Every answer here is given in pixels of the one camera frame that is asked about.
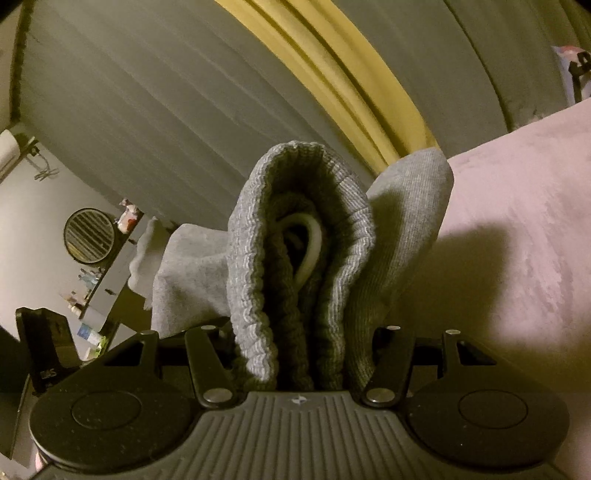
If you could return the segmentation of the grey sweatpants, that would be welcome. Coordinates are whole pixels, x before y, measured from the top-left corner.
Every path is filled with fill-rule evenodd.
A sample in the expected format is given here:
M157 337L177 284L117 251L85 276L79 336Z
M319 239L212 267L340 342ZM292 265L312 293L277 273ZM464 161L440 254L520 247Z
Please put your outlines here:
M362 389L374 333L435 243L453 185L436 148L364 187L325 145L273 146L224 230L184 224L171 235L151 326L168 338L228 319L245 391Z

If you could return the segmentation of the white vanity dresser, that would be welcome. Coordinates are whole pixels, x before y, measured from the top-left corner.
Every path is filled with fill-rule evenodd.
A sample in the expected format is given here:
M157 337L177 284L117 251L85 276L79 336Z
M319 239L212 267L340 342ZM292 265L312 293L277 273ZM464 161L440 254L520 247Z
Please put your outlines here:
M62 294L70 312L78 320L72 328L74 338L88 347L82 358L94 359L136 332L150 328L151 312L144 309L145 299L128 287L129 265L135 257L144 224L138 225L125 240L108 268L88 289L89 268L81 268L81 290Z

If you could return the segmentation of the grey vanity chair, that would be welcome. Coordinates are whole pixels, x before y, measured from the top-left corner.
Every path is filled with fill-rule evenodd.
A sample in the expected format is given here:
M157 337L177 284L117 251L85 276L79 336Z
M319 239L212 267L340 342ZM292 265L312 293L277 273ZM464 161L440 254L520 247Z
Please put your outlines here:
M152 217L145 232L137 240L136 252L129 264L128 288L143 298L143 309L152 307L153 282L162 263L171 232L162 222Z

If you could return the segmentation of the round black mirror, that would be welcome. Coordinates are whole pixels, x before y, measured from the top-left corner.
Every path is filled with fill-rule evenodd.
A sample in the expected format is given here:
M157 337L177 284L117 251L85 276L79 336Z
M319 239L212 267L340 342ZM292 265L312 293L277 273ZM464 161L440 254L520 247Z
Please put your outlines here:
M83 265L97 265L112 253L116 243L112 218L96 208L73 212L63 229L64 246L68 254Z

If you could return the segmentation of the pink bed blanket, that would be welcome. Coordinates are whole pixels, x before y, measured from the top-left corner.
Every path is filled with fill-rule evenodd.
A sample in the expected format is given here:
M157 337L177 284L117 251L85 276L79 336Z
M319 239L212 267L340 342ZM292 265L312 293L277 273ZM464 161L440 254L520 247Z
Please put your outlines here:
M456 328L559 393L557 465L590 475L590 105L450 159L440 235L401 296L424 336Z

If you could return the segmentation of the small pink figurine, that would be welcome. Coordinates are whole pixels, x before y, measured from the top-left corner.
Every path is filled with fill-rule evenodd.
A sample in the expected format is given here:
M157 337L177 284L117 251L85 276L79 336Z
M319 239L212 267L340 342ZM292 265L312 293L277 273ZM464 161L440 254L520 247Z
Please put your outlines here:
M119 205L124 208L124 211L117 220L117 228L122 234L127 235L139 223L143 212L127 198L123 198Z

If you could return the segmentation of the white air conditioner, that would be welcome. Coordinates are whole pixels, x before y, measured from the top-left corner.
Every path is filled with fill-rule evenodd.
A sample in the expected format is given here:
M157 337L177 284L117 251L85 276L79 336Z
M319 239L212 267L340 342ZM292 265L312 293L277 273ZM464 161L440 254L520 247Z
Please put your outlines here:
M3 181L18 165L21 156L16 137L5 129L0 134L0 181Z

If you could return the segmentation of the grey-green curtain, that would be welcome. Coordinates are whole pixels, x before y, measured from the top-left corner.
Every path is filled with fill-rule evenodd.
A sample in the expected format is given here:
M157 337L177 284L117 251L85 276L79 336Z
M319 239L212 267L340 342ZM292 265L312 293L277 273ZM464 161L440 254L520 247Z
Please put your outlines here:
M374 173L223 1L27 1L13 104L106 198L224 226L254 163L291 140ZM590 45L577 1L332 1L456 155L564 109L556 48Z

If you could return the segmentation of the yellow curtain panel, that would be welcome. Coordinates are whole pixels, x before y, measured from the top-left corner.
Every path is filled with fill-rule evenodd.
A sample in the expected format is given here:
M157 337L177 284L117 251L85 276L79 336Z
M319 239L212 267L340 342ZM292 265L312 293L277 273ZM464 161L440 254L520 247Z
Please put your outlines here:
M332 1L223 1L378 174L438 142L383 57Z

